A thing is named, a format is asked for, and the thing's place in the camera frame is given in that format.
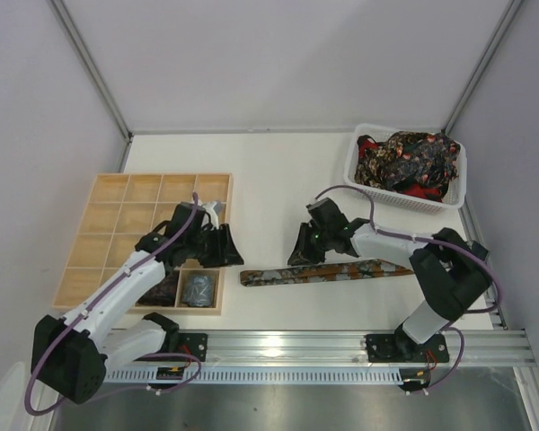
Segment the orange grey patterned tie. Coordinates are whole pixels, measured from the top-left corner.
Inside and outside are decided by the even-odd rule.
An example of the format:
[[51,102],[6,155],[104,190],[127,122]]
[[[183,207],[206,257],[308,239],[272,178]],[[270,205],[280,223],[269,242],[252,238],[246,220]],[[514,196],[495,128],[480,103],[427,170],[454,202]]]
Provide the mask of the orange grey patterned tie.
[[240,283],[245,287],[284,286],[310,283],[351,281],[413,275],[411,269],[382,260],[365,259],[353,262],[297,266],[279,269],[245,270]]

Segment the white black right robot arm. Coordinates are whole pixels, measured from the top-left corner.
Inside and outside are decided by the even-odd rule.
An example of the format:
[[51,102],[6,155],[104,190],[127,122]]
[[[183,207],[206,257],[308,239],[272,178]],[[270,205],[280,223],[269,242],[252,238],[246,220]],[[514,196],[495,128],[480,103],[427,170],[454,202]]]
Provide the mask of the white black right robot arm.
[[492,282],[484,261],[449,228],[423,237],[389,232],[362,218],[338,225],[302,223],[287,264],[322,263],[328,251],[380,259],[413,272],[424,301],[396,334],[417,345],[469,312]]

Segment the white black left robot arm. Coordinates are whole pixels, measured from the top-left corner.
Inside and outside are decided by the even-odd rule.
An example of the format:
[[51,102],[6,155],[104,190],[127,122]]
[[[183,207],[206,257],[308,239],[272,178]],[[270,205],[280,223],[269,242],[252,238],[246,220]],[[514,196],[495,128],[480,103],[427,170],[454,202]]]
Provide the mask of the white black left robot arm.
[[222,208],[219,201],[180,203],[171,219],[142,236],[124,264],[86,300],[59,318],[46,315],[37,323],[24,394],[29,413],[39,413],[31,405],[35,383],[56,391],[61,400],[83,404],[107,374],[138,359],[194,360],[179,350],[178,324],[159,312],[119,334],[112,329],[143,295],[189,259],[202,268],[243,264],[229,225],[219,220]]

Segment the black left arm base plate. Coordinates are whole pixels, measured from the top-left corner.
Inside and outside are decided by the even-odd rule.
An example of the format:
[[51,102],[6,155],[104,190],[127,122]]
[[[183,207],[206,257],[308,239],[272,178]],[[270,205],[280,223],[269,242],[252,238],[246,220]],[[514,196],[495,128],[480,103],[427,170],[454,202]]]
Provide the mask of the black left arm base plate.
[[167,342],[165,353],[193,355],[205,361],[208,352],[208,334],[203,332],[180,332],[174,341]]

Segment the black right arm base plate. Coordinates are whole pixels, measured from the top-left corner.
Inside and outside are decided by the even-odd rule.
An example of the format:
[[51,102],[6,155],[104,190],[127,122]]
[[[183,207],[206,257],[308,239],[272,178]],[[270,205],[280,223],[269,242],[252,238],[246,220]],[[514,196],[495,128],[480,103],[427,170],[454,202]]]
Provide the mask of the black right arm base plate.
[[444,364],[450,360],[446,339],[441,334],[417,344],[395,333],[372,333],[365,336],[365,350],[371,363]]

